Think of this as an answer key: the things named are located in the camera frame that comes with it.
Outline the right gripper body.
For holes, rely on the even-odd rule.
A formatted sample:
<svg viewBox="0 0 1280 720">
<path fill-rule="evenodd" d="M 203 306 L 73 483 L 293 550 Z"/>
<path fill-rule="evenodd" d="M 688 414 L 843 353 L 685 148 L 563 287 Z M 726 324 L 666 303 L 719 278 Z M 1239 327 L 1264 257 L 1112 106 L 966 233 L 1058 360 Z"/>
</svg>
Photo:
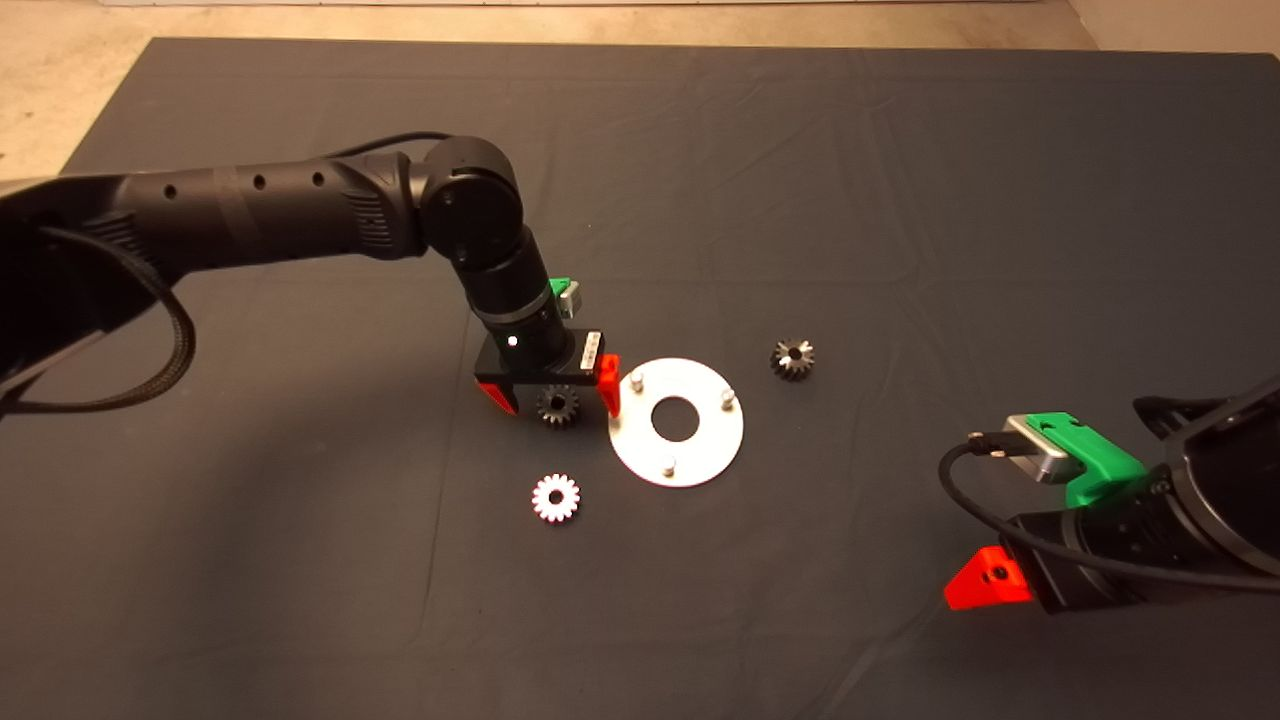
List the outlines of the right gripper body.
<svg viewBox="0 0 1280 720">
<path fill-rule="evenodd" d="M 1277 592 L 1277 539 L 1245 541 L 1220 511 L 1198 510 L 1160 468 L 1130 489 L 1078 509 L 1027 512 L 1004 548 L 1050 614 L 1175 605 Z"/>
</svg>

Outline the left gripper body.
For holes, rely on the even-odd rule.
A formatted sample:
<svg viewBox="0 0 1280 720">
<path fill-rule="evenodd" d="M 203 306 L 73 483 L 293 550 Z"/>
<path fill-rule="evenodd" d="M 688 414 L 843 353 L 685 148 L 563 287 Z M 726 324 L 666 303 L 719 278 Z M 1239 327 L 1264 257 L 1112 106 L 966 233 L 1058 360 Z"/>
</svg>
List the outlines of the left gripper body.
<svg viewBox="0 0 1280 720">
<path fill-rule="evenodd" d="M 554 305 L 544 305 L 513 322 L 483 322 L 488 338 L 474 375 L 495 386 L 594 386 L 605 336 L 594 328 L 566 325 Z"/>
</svg>

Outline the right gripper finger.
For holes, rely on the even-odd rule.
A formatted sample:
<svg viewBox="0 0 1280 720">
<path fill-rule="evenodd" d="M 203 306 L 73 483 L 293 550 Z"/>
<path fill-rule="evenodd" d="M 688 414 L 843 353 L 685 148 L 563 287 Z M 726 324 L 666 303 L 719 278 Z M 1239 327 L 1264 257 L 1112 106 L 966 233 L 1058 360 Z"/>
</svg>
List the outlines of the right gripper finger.
<svg viewBox="0 0 1280 720">
<path fill-rule="evenodd" d="M 1030 587 L 1018 562 L 1002 546 L 986 546 L 955 573 L 943 588 L 952 611 L 1029 603 Z"/>
</svg>

